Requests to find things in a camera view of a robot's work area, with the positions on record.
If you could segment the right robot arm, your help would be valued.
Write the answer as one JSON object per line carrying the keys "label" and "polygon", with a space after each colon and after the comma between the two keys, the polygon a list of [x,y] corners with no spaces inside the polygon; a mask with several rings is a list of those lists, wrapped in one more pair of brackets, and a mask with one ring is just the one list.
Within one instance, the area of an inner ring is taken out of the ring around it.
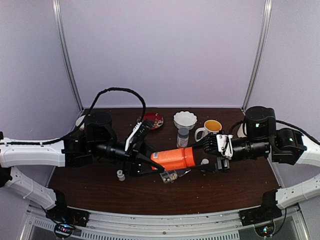
{"label": "right robot arm", "polygon": [[[303,129],[277,120],[273,108],[252,106],[246,110],[241,124],[244,137],[218,131],[207,134],[192,147],[232,161],[270,157],[278,164],[319,167],[320,142]],[[256,216],[266,221],[276,210],[284,210],[319,194],[319,175],[291,187],[265,192]]]}

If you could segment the clear plastic pill organizer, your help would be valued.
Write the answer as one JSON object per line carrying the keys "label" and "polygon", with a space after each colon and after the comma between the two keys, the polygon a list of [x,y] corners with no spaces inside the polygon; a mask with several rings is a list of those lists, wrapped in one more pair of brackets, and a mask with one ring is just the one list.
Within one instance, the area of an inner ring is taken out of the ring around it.
{"label": "clear plastic pill organizer", "polygon": [[188,174],[191,171],[190,168],[186,169],[179,169],[179,170],[165,170],[164,172],[160,173],[160,178],[164,184],[173,183],[177,179],[183,177],[184,175]]}

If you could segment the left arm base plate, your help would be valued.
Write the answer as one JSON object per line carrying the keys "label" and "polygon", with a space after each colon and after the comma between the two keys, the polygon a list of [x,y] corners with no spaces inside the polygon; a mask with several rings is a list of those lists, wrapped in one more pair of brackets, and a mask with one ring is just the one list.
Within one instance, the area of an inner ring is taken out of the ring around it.
{"label": "left arm base plate", "polygon": [[89,220],[89,212],[70,208],[65,205],[57,205],[52,209],[44,209],[46,217],[54,223],[67,224],[71,227],[86,227]]}

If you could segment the grey cap pill bottle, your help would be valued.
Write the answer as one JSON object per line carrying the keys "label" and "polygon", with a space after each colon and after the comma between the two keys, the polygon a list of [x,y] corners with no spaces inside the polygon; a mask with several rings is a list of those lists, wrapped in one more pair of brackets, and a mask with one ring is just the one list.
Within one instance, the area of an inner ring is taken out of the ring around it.
{"label": "grey cap pill bottle", "polygon": [[185,127],[179,128],[177,132],[177,147],[186,148],[189,142],[189,130]]}

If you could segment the orange pill bottle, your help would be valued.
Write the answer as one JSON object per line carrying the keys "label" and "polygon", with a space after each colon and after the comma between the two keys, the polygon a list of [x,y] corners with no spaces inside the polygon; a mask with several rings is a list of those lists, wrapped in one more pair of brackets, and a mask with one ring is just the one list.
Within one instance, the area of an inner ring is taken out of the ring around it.
{"label": "orange pill bottle", "polygon": [[192,147],[154,152],[150,155],[150,159],[167,171],[182,170],[196,166]]}

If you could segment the small white dropper bottle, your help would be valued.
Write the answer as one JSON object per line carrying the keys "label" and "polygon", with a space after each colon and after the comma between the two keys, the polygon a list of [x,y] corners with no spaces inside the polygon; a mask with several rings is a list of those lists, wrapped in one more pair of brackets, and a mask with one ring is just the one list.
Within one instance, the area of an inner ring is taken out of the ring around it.
{"label": "small white dropper bottle", "polygon": [[118,180],[121,182],[123,182],[126,179],[125,174],[123,173],[122,170],[118,170],[116,172],[116,175],[117,175]]}

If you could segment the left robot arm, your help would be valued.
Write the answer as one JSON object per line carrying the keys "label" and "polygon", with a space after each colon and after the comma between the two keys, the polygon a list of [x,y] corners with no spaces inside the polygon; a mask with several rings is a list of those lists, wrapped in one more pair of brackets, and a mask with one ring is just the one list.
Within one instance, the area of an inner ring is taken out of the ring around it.
{"label": "left robot arm", "polygon": [[78,168],[89,165],[94,158],[130,164],[125,173],[134,177],[149,175],[142,164],[162,173],[165,169],[146,156],[153,148],[145,137],[153,127],[146,119],[138,122],[125,142],[118,140],[112,128],[112,117],[106,112],[96,112],[79,118],[79,134],[52,140],[16,140],[0,138],[0,185],[9,187],[53,213],[61,222],[72,218],[63,193],[46,188],[18,170],[18,166],[54,166]]}

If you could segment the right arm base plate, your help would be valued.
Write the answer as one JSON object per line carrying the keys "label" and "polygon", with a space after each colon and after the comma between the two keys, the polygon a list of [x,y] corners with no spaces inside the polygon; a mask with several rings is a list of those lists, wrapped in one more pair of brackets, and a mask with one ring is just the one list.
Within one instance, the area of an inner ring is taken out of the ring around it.
{"label": "right arm base plate", "polygon": [[258,206],[239,211],[239,217],[243,226],[271,221],[281,216],[282,210],[277,206]]}

